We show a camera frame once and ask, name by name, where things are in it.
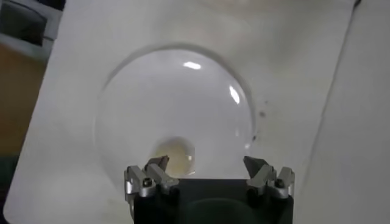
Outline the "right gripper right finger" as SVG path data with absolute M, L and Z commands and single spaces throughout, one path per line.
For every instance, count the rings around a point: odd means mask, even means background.
M 294 196 L 295 173 L 290 167 L 282 167 L 277 172 L 264 159 L 251 156 L 245 156 L 243 162 L 250 176 L 246 184 L 255 189 L 258 196 L 269 194 L 281 200 Z

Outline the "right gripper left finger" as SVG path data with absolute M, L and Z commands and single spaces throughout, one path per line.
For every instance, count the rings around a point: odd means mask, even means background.
M 153 197 L 157 191 L 164 195 L 176 196 L 179 193 L 179 180 L 166 172 L 169 156 L 151 158 L 143 169 L 129 166 L 124 171 L 125 200 L 133 203 L 136 197 Z

